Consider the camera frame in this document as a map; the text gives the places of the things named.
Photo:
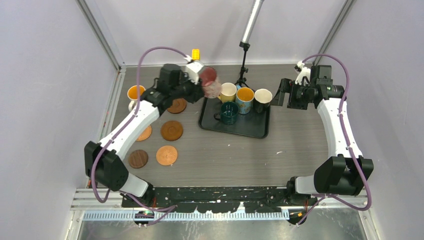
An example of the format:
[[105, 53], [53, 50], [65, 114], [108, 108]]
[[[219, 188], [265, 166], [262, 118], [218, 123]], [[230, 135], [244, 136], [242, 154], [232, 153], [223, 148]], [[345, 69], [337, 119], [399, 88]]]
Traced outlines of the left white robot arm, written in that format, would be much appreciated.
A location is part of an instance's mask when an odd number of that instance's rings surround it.
[[92, 184], [131, 194], [141, 207], [153, 202], [153, 193], [148, 190], [150, 183], [129, 173], [123, 159], [139, 135], [171, 107], [173, 100], [195, 103], [204, 97], [199, 76], [204, 68], [199, 61], [185, 67], [164, 64], [155, 78], [156, 85], [141, 94], [126, 118], [98, 143], [89, 141], [85, 145], [85, 173]]

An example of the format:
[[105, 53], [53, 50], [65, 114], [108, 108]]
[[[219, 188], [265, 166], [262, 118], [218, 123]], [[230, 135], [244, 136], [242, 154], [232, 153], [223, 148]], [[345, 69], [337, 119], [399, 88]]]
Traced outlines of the rattan coaster front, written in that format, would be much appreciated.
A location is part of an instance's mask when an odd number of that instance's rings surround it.
[[137, 142], [147, 140], [152, 134], [152, 126], [149, 125], [136, 139]]

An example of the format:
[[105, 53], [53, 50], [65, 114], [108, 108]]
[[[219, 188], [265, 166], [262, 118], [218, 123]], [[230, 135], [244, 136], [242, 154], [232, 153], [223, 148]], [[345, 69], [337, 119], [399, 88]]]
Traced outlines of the black white-inside mug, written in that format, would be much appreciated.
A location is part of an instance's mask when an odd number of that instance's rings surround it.
[[261, 114], [265, 112], [271, 105], [273, 94], [265, 88], [255, 91], [253, 100], [253, 109], [256, 113]]

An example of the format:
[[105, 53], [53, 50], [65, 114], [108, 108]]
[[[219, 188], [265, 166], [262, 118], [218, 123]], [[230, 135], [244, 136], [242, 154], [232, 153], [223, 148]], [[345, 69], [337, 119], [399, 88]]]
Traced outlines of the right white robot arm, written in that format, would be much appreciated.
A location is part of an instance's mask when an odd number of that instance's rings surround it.
[[283, 78], [279, 93], [288, 94], [289, 109], [307, 110], [313, 104], [325, 131], [328, 159], [309, 176], [292, 177], [287, 183], [285, 198], [299, 205], [306, 195], [330, 194], [357, 196], [365, 187], [361, 179], [371, 176], [374, 163], [365, 158], [355, 142], [347, 115], [345, 88], [334, 85], [330, 65], [295, 66], [295, 80]]

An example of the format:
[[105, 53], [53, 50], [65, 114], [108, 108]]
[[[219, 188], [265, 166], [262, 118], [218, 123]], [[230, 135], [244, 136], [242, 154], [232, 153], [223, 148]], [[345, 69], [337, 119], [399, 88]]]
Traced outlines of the pink ghost mug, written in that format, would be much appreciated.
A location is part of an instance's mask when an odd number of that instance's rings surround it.
[[212, 67], [205, 66], [199, 77], [204, 96], [209, 99], [217, 98], [221, 93], [222, 85], [216, 70]]

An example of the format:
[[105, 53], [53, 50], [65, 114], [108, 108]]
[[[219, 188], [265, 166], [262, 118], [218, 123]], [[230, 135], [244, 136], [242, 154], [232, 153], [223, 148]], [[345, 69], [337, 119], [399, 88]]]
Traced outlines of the black serving tray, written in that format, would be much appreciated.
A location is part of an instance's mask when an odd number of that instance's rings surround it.
[[205, 98], [201, 107], [198, 125], [204, 130], [263, 139], [269, 132], [271, 108], [269, 106], [265, 112], [256, 113], [253, 103], [254, 100], [249, 113], [238, 113], [236, 122], [232, 125], [226, 125], [214, 119], [214, 114], [219, 112], [223, 103], [218, 98]]

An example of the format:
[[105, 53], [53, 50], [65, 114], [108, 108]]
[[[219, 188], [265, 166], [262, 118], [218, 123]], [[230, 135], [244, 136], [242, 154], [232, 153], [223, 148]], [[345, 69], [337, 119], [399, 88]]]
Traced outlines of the toy brick tower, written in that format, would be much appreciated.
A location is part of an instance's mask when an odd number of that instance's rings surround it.
[[200, 50], [198, 48], [193, 48], [191, 50], [191, 58], [195, 61], [199, 61], [201, 58]]

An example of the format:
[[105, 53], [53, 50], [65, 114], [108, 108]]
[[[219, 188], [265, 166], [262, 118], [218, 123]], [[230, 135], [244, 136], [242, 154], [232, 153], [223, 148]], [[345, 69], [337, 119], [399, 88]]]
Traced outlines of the silver metal pole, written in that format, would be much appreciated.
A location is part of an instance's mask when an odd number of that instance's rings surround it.
[[247, 18], [247, 22], [246, 22], [246, 26], [245, 26], [245, 30], [242, 34], [242, 37], [240, 39], [240, 44], [243, 45], [247, 45], [249, 44], [249, 40], [251, 38], [254, 26], [256, 24], [257, 18], [260, 14], [260, 10], [262, 8], [262, 5], [264, 3], [264, 0], [254, 0], [250, 13], [249, 13], [249, 17]]

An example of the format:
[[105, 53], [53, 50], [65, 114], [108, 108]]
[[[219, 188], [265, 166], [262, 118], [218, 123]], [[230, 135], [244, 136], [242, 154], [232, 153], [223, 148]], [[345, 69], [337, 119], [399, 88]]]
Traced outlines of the floral white mug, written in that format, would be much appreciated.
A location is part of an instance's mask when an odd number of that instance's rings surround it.
[[128, 89], [127, 97], [130, 100], [128, 104], [129, 111], [132, 111], [136, 107], [139, 101], [140, 95], [142, 95], [145, 90], [146, 90], [145, 87], [142, 85], [134, 85]]

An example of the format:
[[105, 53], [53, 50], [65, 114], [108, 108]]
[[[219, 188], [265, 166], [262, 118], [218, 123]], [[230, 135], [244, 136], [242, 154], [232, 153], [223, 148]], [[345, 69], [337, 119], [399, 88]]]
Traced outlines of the black tripod stand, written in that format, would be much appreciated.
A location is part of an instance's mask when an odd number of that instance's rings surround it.
[[237, 87], [242, 87], [242, 86], [248, 87], [248, 85], [246, 84], [247, 79], [244, 77], [244, 74], [248, 72], [248, 69], [246, 68], [246, 57], [247, 57], [247, 52], [250, 48], [250, 44], [240, 41], [239, 46], [243, 49], [243, 58], [242, 58], [242, 64], [240, 67], [239, 78], [235, 82], [235, 85]]

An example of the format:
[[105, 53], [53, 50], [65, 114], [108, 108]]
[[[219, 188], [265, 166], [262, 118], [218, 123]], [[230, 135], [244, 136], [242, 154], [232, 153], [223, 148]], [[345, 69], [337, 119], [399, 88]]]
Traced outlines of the rattan coaster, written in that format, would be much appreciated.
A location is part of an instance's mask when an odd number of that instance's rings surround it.
[[156, 152], [156, 160], [162, 166], [170, 166], [178, 159], [178, 151], [174, 146], [165, 145]]
[[136, 139], [137, 142], [147, 140], [152, 134], [152, 126], [149, 125]]

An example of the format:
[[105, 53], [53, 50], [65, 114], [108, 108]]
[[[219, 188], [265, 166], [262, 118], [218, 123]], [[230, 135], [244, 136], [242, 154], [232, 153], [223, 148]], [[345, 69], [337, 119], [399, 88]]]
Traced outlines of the cream yellow mug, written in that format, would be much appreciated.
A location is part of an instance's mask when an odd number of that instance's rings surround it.
[[231, 82], [226, 82], [221, 85], [221, 91], [219, 93], [219, 100], [222, 103], [234, 102], [236, 99], [237, 87]]

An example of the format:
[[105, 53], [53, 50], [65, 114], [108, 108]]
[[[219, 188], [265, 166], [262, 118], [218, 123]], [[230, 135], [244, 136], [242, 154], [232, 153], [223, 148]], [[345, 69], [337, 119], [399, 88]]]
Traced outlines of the blue patterned mug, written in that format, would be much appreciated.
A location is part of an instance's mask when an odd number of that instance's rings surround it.
[[239, 114], [245, 115], [251, 111], [254, 97], [255, 93], [251, 88], [238, 87], [235, 95], [235, 103], [238, 105]]

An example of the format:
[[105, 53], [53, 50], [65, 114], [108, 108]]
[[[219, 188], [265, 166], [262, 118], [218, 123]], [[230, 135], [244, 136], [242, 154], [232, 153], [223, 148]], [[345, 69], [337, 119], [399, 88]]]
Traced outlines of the dark brown wooden coaster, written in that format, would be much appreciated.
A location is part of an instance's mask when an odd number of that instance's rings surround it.
[[148, 161], [148, 153], [141, 149], [133, 151], [128, 157], [129, 166], [134, 169], [140, 169], [144, 167]]

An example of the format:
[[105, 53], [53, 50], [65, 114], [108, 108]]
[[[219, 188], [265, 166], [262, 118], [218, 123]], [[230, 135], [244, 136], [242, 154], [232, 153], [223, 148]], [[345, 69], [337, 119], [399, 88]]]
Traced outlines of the dark green mug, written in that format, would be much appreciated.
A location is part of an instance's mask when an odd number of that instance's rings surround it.
[[225, 125], [233, 125], [237, 121], [239, 106], [232, 101], [224, 102], [219, 111], [213, 115], [214, 119]]

